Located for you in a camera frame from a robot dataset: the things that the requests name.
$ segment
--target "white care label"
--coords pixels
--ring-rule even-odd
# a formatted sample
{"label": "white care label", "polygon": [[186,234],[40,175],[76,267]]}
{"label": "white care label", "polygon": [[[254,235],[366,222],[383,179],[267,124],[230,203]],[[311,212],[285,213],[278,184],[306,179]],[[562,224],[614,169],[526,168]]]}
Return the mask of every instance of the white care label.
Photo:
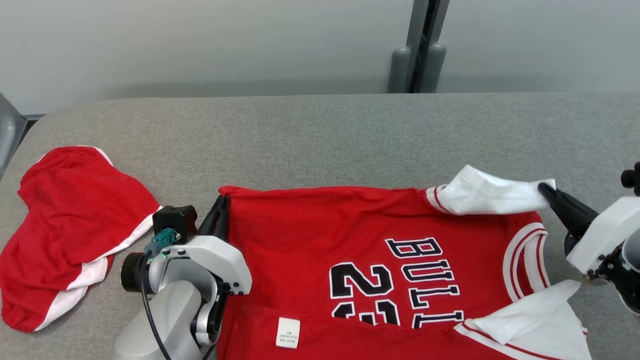
{"label": "white care label", "polygon": [[300,320],[280,318],[278,321],[278,333],[276,334],[276,346],[298,348],[300,336]]}

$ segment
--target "red jersey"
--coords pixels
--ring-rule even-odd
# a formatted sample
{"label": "red jersey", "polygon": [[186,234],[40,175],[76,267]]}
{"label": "red jersey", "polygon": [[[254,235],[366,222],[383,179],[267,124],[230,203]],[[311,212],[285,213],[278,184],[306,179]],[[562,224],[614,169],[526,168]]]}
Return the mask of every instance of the red jersey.
{"label": "red jersey", "polygon": [[[456,216],[440,190],[221,188],[230,196],[229,242],[243,253],[253,285],[228,301],[220,358],[230,336],[251,342],[234,328],[239,311],[310,317],[319,321],[306,323],[345,331],[435,332],[433,341],[446,344],[438,337],[465,319],[548,286],[547,232],[536,213]],[[340,333],[323,339],[339,341]]]}

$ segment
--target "red fabric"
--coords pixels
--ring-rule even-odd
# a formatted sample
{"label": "red fabric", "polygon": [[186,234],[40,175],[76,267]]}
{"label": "red fabric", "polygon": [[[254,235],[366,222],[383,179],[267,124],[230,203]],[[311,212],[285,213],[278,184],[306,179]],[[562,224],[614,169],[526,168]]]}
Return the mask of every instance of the red fabric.
{"label": "red fabric", "polygon": [[[231,297],[227,303],[218,343],[220,359],[270,359],[282,351],[274,350],[275,357],[238,357],[233,356],[229,349],[227,357],[227,345],[230,343],[240,341],[253,348],[254,339],[245,338],[242,335],[244,330],[236,330],[236,327],[253,326],[251,321],[236,325],[236,316],[245,311],[240,310],[240,306],[310,315],[337,328],[341,323],[349,322],[361,326],[359,313],[373,313],[375,322],[383,323],[383,315],[376,313],[376,300],[390,300],[397,306],[400,329],[411,330],[413,317],[418,313],[438,315],[463,311],[464,319],[486,316],[511,303],[502,275],[507,246],[523,226],[540,221],[535,213],[462,217],[442,213],[429,204],[424,190],[413,188],[331,187],[260,192],[227,186],[221,188],[220,193],[229,194],[231,199],[229,241],[243,253],[253,277],[250,294]],[[441,255],[398,258],[385,242],[390,238],[404,241],[432,237],[442,248]],[[525,295],[528,295],[532,291],[527,283],[522,256],[516,261],[516,264],[520,263],[517,275]],[[454,279],[410,282],[401,270],[403,265],[441,260],[448,262],[448,270],[453,272]],[[365,296],[347,278],[346,283],[352,285],[353,296],[332,299],[330,269],[343,262],[352,262],[374,285],[380,283],[372,276],[370,266],[384,265],[391,273],[393,290],[386,295]],[[443,270],[429,269],[419,274]],[[429,307],[412,308],[411,288],[428,290],[450,285],[457,286],[460,294],[422,297],[429,302]],[[354,302],[356,314],[333,323],[339,320],[332,318],[333,310],[341,302],[349,301]],[[421,330],[444,329],[448,334],[457,323],[425,322],[421,324]],[[322,333],[327,337],[318,339],[317,343],[326,341],[323,344],[327,346],[340,343],[340,337],[346,334],[337,328],[333,329],[335,334],[331,333],[328,325],[325,330],[317,330],[325,331]],[[268,341],[265,344],[274,345],[275,331],[266,333],[268,339],[265,341]],[[370,336],[368,342],[375,343],[379,337],[371,333],[367,332]]]}
{"label": "red fabric", "polygon": [[[295,349],[275,346],[281,316],[300,320],[300,341]],[[226,358],[234,360],[511,359],[452,327],[413,330],[384,323],[372,326],[261,307],[243,307],[231,337]]]}
{"label": "red fabric", "polygon": [[159,207],[92,147],[52,150],[26,172],[18,194],[29,213],[0,254],[0,288],[4,322],[24,332],[42,324],[83,263],[118,246]]}

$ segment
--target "gray fabric surface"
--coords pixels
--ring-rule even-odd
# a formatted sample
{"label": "gray fabric surface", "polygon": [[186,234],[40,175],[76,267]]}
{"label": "gray fabric surface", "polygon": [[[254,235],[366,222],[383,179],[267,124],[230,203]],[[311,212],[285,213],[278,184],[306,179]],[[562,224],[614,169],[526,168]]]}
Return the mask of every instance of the gray fabric surface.
{"label": "gray fabric surface", "polygon": [[[420,94],[130,99],[57,111],[27,135],[0,181],[0,246],[27,209],[25,171],[54,147],[104,149],[161,204],[193,204],[204,216],[223,184],[260,189],[445,183],[471,164],[497,176],[554,177],[596,210],[621,195],[620,172],[640,161],[640,95]],[[564,229],[550,211],[545,258],[552,282],[580,279],[563,257]],[[141,250],[148,241],[135,243]],[[0,325],[1,359],[108,359],[142,309],[107,279],[43,331]],[[583,287],[571,303],[589,328],[594,359],[637,359],[640,323],[609,286]]]}

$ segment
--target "basketball jersey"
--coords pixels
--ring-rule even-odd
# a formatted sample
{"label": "basketball jersey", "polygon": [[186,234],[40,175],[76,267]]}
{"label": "basketball jersey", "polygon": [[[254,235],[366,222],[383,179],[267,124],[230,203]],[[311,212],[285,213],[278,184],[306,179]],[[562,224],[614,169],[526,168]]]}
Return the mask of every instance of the basketball jersey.
{"label": "basketball jersey", "polygon": [[[288,358],[279,354],[274,332],[271,357],[264,348],[252,356],[251,349],[260,347],[254,341],[260,324],[277,327],[289,317],[301,324],[300,347],[284,349],[291,358],[311,358],[300,350],[305,342],[309,354],[331,344],[350,349],[345,354],[399,346],[380,341],[387,338],[464,358],[452,353],[471,339],[461,331],[478,331],[465,320],[549,287],[542,258],[547,232],[535,212],[455,215],[469,196],[459,196],[457,182],[449,186],[221,188],[230,197],[229,242],[243,253],[253,285],[227,303],[218,356]],[[494,351],[471,343],[479,354]],[[388,358],[382,354],[368,357]]]}

